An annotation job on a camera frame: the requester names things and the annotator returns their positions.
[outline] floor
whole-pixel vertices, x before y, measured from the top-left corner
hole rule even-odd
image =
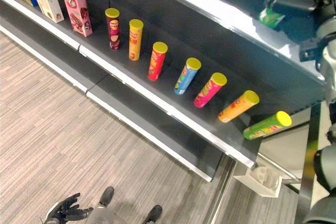
[[[1,224],[41,223],[77,192],[81,207],[94,207],[110,185],[114,223],[141,223],[156,204],[158,224],[204,223],[227,157],[208,183],[3,34],[0,49]],[[296,202],[287,187],[268,199],[232,180],[218,223],[292,223]]]

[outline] red box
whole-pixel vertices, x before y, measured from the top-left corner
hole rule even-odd
[[[88,37],[92,34],[88,5],[86,0],[64,0],[74,31]]]

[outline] store shelf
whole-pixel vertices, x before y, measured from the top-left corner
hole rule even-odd
[[[296,67],[304,70],[317,81],[324,77],[315,69],[313,61],[300,62],[299,45],[291,41],[285,34],[272,30],[250,16],[257,9],[262,9],[262,0],[177,0],[205,17],[233,31],[243,38],[270,51],[272,54]]]
[[[165,150],[207,181],[215,175],[222,152],[112,76],[87,96]]]
[[[188,88],[188,92],[183,96],[176,95],[173,87],[180,75],[181,69],[167,66],[158,82],[149,81],[146,75],[150,53],[148,53],[148,57],[141,57],[141,60],[133,62],[128,59],[127,46],[122,46],[118,51],[110,50],[104,23],[96,24],[93,35],[84,38],[72,31],[70,22],[67,22],[68,20],[52,24],[37,8],[31,7],[21,0],[3,1],[27,15],[27,17],[47,30],[49,25],[52,25],[53,29],[49,31],[62,41],[65,40],[61,34],[67,34],[69,41],[73,40],[80,45],[79,52],[85,57],[88,57],[108,73],[118,78],[122,83],[127,84],[139,94],[146,97],[165,113],[193,129],[227,155],[232,156],[247,167],[253,166],[260,146],[260,140],[246,141],[241,134],[242,130],[249,123],[250,117],[243,115],[241,117],[243,121],[239,120],[227,124],[221,123],[217,119],[217,115],[223,108],[223,102],[217,97],[213,98],[212,102],[205,108],[201,110],[196,108],[193,105],[193,98],[204,83],[195,83],[192,87]],[[43,19],[44,23],[48,23],[48,27],[45,27],[44,23],[40,23],[36,16],[39,19]],[[242,87],[244,85],[248,87],[244,79],[234,75],[234,73],[232,74],[233,78],[237,79]]]
[[[31,22],[27,17],[0,2],[0,30],[35,57],[86,92],[107,73],[78,52]]]

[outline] black shoe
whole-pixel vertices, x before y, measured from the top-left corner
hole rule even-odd
[[[112,186],[107,187],[100,197],[99,204],[107,207],[107,205],[111,202],[113,194],[114,188]]]
[[[162,213],[162,207],[159,205],[156,205],[152,208],[152,210],[149,212],[146,221],[144,223],[148,223],[150,221],[156,222]]]

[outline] pink chip can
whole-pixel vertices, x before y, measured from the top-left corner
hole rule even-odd
[[[198,108],[203,108],[226,83],[227,79],[225,75],[222,73],[213,73],[210,80],[196,96],[194,105]]]

